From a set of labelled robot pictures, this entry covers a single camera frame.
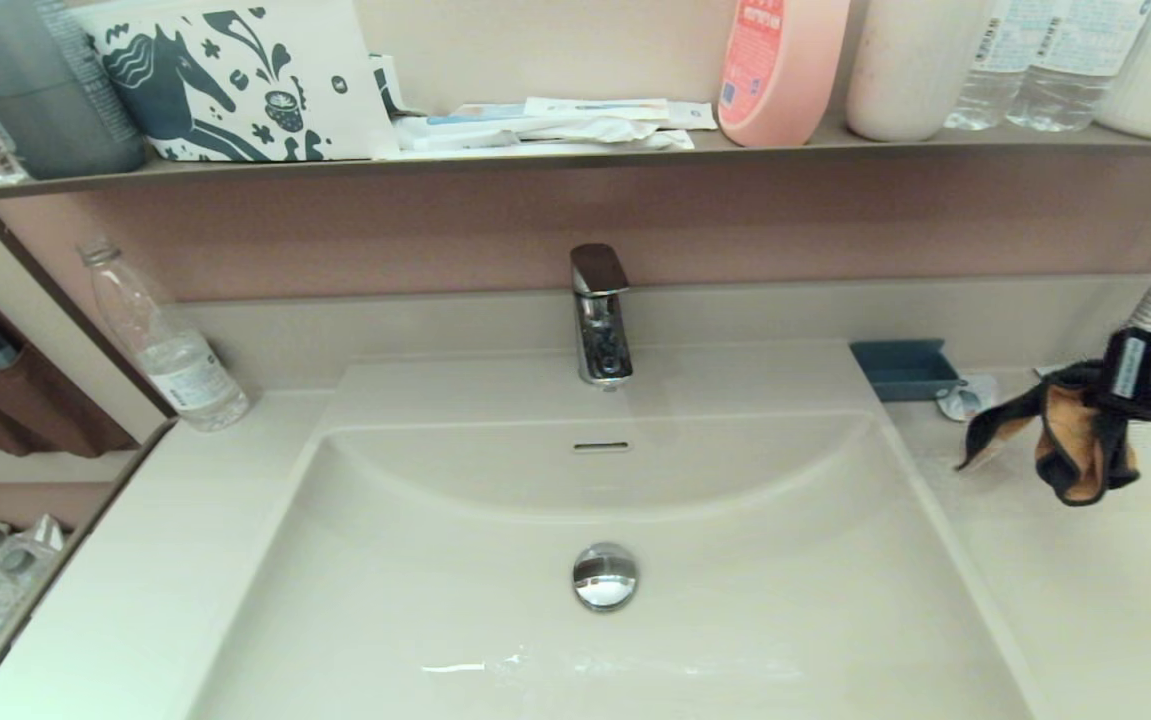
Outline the grey and orange cleaning cloth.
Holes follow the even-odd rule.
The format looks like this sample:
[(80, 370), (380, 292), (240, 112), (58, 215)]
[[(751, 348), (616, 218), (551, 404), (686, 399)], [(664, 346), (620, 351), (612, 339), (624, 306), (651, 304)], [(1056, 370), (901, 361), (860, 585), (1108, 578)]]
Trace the grey and orange cleaning cloth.
[(1064, 366), (1024, 393), (983, 409), (969, 420), (962, 460), (954, 470), (977, 468), (1038, 420), (1035, 473), (1064, 505), (1091, 506), (1114, 489), (1131, 487), (1142, 473), (1129, 441), (1129, 419), (1097, 405), (1102, 374), (1102, 361)]

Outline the white sachet with grey print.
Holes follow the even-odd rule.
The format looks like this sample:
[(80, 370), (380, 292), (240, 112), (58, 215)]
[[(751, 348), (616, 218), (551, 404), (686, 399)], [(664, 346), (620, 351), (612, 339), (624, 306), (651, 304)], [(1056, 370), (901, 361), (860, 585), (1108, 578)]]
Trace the white sachet with grey print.
[(956, 386), (950, 388), (935, 403), (946, 419), (968, 423), (983, 411), (991, 409), (997, 404), (999, 383), (991, 374), (965, 374)]

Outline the chrome faucet lever handle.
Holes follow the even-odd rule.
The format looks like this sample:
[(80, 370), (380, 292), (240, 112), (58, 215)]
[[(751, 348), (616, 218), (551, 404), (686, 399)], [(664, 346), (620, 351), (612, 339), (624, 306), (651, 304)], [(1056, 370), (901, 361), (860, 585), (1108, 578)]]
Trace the chrome faucet lever handle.
[(584, 243), (571, 248), (569, 258), (576, 296), (599, 299), (630, 290), (619, 255), (607, 243)]

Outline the chrome faucet spout body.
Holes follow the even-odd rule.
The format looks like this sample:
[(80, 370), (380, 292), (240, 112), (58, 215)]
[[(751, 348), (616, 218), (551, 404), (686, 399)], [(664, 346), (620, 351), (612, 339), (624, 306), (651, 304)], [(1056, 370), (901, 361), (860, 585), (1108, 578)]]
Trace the chrome faucet spout body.
[(627, 334), (617, 294), (576, 294), (578, 372), (581, 381), (603, 391), (624, 386), (633, 377)]

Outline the chrome sink drain stopper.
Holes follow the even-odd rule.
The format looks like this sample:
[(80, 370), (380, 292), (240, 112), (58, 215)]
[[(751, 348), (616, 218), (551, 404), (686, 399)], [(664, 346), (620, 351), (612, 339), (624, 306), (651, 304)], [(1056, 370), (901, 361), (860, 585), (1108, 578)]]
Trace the chrome sink drain stopper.
[(613, 542), (589, 544), (572, 564), (572, 592), (590, 612), (625, 608), (633, 602), (639, 579), (637, 556)]

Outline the white ceramic sink basin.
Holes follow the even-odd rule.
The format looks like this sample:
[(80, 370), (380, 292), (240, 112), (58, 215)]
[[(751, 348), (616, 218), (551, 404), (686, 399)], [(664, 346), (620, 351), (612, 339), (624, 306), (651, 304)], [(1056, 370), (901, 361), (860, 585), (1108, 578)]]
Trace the white ceramic sink basin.
[(633, 361), (348, 370), (185, 720), (1035, 720), (848, 347)]

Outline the blue plastic soap dish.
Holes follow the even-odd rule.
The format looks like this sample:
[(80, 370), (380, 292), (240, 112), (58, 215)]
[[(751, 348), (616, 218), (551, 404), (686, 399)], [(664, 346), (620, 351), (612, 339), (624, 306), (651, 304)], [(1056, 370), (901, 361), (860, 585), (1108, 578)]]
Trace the blue plastic soap dish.
[(950, 396), (962, 386), (962, 375), (945, 355), (946, 340), (849, 342), (869, 386), (882, 403), (921, 403)]

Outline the clear labelled water bottle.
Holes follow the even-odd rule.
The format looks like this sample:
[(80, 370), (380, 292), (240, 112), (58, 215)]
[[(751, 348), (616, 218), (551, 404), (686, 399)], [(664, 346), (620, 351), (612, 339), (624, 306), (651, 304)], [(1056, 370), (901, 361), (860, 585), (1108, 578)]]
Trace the clear labelled water bottle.
[(1032, 63), (1032, 26), (1046, 20), (1045, 0), (994, 0), (971, 55), (965, 85), (946, 129), (980, 131), (1001, 122)]
[(1005, 118), (1045, 133), (1090, 127), (1150, 20), (1151, 0), (1054, 0)]

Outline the cream cylindrical cup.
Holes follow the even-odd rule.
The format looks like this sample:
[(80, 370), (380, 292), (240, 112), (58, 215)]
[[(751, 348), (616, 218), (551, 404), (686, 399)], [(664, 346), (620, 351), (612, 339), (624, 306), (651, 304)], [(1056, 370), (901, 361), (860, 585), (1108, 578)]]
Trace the cream cylindrical cup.
[(845, 122), (869, 141), (927, 141), (965, 86), (997, 0), (869, 0)]

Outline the pink lotion bottle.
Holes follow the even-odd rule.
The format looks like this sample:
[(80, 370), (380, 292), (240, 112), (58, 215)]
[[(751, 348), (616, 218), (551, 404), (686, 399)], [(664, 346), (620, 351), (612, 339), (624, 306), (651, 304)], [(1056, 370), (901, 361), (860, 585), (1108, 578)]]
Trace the pink lotion bottle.
[(738, 0), (723, 54), (718, 124), (745, 150), (800, 147), (830, 102), (851, 0)]

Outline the white toothbrush packet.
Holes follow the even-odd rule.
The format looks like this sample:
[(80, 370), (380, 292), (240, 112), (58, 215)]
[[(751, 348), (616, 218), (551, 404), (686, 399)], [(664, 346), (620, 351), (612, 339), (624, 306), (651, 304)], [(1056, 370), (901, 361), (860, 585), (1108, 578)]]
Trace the white toothbrush packet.
[(649, 123), (662, 123), (670, 118), (668, 101), (662, 97), (611, 100), (528, 97), (523, 104), (523, 110), (528, 117), (627, 118)]

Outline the small white patterned box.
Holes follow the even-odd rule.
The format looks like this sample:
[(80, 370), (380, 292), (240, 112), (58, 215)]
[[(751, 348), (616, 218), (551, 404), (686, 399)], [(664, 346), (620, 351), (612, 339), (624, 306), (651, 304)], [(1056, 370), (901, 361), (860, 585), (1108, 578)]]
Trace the small white patterned box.
[(427, 114), (416, 108), (402, 94), (395, 58), (373, 53), (368, 59), (371, 72), (378, 82), (380, 100), (383, 101), (389, 117), (425, 117)]

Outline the horse pattern white box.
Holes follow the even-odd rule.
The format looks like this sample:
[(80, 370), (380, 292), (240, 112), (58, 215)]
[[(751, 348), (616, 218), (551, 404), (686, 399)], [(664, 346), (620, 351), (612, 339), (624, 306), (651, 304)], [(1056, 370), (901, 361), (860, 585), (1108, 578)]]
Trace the horse pattern white box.
[(109, 0), (75, 18), (163, 159), (401, 154), (355, 0)]

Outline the clear plastic water bottle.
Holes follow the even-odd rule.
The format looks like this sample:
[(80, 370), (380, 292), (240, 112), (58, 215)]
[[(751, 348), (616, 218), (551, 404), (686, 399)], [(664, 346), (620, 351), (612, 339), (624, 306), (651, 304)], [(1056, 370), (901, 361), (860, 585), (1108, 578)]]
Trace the clear plastic water bottle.
[(75, 251), (89, 271), (105, 328), (180, 419), (201, 432), (218, 432), (249, 414), (245, 389), (153, 274), (101, 236)]

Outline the dark grey bottle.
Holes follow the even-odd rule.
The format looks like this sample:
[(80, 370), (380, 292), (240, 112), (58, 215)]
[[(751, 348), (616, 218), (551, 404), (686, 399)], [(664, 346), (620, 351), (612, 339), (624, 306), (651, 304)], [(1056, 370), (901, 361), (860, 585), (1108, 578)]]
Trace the dark grey bottle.
[(0, 0), (0, 128), (37, 181), (132, 173), (147, 159), (66, 0)]

